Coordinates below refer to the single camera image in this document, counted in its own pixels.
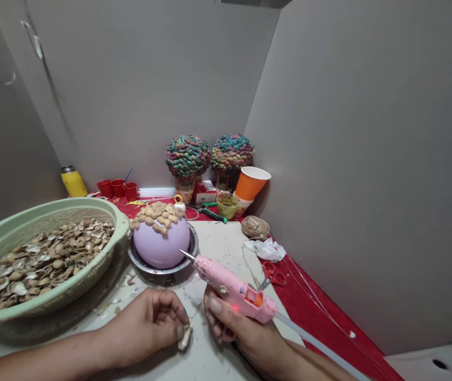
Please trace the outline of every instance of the red scissors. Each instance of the red scissors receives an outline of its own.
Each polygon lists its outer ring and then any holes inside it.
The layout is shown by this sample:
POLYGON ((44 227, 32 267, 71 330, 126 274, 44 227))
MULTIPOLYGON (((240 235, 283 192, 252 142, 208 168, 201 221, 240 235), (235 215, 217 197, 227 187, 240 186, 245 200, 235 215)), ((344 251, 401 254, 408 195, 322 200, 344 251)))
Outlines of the red scissors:
POLYGON ((263 272, 265 273, 265 280, 259 288, 261 291, 267 288, 269 283, 275 284, 277 286, 286 285, 286 277, 282 272, 277 270, 272 262, 266 261, 265 263, 263 263, 263 272))

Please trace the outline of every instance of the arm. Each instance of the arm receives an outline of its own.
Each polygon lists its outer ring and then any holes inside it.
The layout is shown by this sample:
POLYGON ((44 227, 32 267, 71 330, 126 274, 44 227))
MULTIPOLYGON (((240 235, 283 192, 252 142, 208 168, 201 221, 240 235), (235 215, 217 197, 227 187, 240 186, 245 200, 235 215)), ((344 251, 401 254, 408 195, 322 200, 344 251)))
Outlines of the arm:
POLYGON ((356 378, 354 378, 351 374, 346 372, 344 369, 342 369, 340 366, 338 366, 335 362, 332 360, 329 360, 328 358, 319 355, 306 347, 303 347, 291 340, 284 339, 288 346, 291 348, 293 353, 297 355, 300 358, 300 361, 302 364, 299 366, 302 370, 305 370, 306 367, 311 366, 312 368, 315 368, 317 371, 319 371, 318 374, 321 375, 321 377, 325 377, 323 379, 330 379, 330 380, 337 380, 337 381, 355 381, 356 378))
POLYGON ((237 313, 217 298, 211 286, 205 290, 205 313, 214 337, 220 342, 226 325, 237 335, 242 352, 260 370, 284 381, 351 381, 355 380, 336 363, 283 339, 273 322, 259 324, 237 313))
POLYGON ((0 357, 0 381, 82 380, 108 367, 99 331, 0 357))
POLYGON ((0 357, 0 381, 83 380, 176 343, 189 324, 172 291, 147 288, 104 327, 0 357))

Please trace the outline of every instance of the tissue paper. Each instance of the tissue paper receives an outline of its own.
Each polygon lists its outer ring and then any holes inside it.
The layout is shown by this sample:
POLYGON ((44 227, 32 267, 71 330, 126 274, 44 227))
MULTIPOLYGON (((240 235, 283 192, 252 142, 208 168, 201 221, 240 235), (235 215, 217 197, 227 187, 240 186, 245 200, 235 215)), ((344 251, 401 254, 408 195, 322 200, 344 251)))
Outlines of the tissue paper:
POLYGON ((265 242, 246 241, 244 245, 250 251, 255 252, 261 259, 266 259, 270 262, 279 262, 286 255, 286 250, 272 238, 267 239, 265 242))

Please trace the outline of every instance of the purple balloon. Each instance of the purple balloon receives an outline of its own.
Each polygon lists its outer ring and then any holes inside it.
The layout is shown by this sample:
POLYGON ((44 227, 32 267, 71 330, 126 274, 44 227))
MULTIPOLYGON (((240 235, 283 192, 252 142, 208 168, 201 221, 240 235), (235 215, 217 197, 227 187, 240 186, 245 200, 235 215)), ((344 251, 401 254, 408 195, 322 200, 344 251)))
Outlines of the purple balloon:
POLYGON ((167 269, 179 264, 184 255, 180 250, 187 251, 191 236, 185 219, 171 224, 168 235, 155 232, 144 222, 134 231, 134 245, 140 257, 157 269, 167 269))

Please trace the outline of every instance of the hot glue gun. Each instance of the hot glue gun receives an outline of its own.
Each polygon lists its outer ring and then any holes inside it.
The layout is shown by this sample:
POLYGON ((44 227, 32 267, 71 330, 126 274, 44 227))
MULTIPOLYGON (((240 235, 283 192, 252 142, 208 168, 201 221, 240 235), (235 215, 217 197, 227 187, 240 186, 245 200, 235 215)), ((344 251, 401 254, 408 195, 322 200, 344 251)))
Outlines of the hot glue gun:
MULTIPOLYGON (((247 282, 239 279, 230 270, 209 258, 201 255, 193 257, 184 250, 181 250, 181 252, 189 258, 200 277, 211 285, 221 298, 231 304, 237 312, 262 324, 275 317, 277 305, 273 299, 265 296, 263 291, 254 290, 247 282)), ((225 328, 222 340, 233 341, 233 332, 225 328)))

